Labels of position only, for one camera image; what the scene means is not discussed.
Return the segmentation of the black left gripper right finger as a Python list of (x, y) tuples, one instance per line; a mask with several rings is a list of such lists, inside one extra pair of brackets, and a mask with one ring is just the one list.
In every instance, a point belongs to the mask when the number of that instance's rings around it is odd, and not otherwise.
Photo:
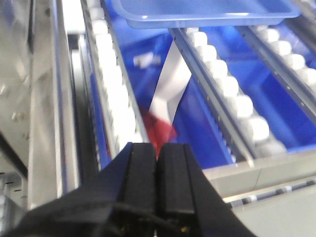
[(157, 164), (160, 237), (252, 237), (202, 172), (189, 145), (166, 143)]

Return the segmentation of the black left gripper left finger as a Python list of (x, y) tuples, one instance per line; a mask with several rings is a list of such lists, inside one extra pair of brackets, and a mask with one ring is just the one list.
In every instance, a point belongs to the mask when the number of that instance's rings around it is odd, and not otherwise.
[(8, 237), (151, 237), (156, 152), (128, 143), (92, 180), (29, 211)]

